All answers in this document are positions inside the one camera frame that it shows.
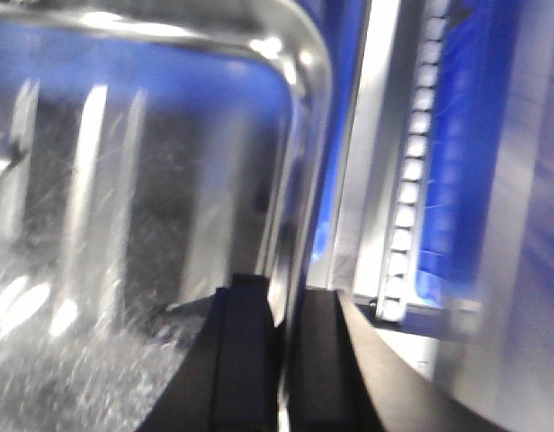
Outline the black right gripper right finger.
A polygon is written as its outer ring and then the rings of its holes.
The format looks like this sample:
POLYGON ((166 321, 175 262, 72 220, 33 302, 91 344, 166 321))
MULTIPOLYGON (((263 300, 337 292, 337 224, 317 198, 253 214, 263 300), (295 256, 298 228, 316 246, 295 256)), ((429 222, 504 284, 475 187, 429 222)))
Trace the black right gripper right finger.
POLYGON ((292 342, 293 431, 499 431, 402 360, 344 292, 307 289, 292 342))

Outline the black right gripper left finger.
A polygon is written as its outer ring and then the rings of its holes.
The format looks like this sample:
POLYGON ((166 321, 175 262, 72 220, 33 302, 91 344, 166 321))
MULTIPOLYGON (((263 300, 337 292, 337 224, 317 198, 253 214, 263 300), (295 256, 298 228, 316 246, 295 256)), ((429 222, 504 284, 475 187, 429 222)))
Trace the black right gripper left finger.
POLYGON ((235 274, 219 288, 188 355, 140 431, 274 431, 277 331, 268 278, 235 274))

